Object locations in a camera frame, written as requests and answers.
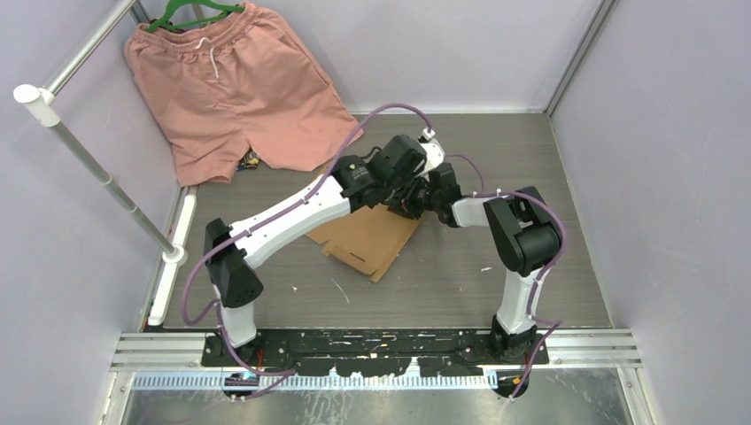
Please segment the brown cardboard box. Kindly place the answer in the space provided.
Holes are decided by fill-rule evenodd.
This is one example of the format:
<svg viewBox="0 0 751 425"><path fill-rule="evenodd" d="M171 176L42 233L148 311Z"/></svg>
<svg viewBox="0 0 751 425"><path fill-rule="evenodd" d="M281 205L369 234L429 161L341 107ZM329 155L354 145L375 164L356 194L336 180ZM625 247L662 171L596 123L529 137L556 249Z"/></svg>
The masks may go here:
<svg viewBox="0 0 751 425"><path fill-rule="evenodd" d="M322 224L306 236L322 246L325 256L379 282L421 223L378 205Z"/></svg>

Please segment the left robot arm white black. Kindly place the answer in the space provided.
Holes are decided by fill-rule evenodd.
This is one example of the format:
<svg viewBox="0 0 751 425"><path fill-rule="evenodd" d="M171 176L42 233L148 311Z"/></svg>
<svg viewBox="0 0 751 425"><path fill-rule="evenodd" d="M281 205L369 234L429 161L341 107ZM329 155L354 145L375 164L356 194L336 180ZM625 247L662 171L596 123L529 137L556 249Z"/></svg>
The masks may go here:
<svg viewBox="0 0 751 425"><path fill-rule="evenodd" d="M363 207L400 205L411 186L426 182L445 161L435 140L397 135L366 157L336 159L328 172L299 192L249 219L217 219L205 232L205 263L219 299L223 352L238 366L255 360L258 330L254 302L264 289L256 270L307 232Z"/></svg>

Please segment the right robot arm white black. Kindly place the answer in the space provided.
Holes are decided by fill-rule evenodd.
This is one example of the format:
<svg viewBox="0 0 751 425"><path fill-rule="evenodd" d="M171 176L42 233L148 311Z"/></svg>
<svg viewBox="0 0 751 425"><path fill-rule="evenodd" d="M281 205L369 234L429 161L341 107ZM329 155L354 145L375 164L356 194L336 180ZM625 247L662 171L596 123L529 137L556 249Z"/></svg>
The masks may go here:
<svg viewBox="0 0 751 425"><path fill-rule="evenodd" d="M506 364L523 356L535 343L538 291L567 243L560 218L538 189L463 194L453 167L442 164L400 190L389 210L410 219L432 212L450 228L490 230L507 270L501 305L492 318L491 350Z"/></svg>

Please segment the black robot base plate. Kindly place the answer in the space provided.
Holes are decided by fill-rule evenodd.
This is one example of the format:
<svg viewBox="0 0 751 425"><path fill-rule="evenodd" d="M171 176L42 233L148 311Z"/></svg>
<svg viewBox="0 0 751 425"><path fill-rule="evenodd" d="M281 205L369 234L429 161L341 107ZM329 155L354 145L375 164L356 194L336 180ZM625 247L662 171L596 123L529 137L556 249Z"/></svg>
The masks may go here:
<svg viewBox="0 0 751 425"><path fill-rule="evenodd" d="M293 370L297 378L405 378L415 364L421 378L480 377L502 397L521 396L530 365L546 365L545 338L533 328L506 342L487 329L262 329L234 350L221 333L205 339L203 367L248 365L268 372Z"/></svg>

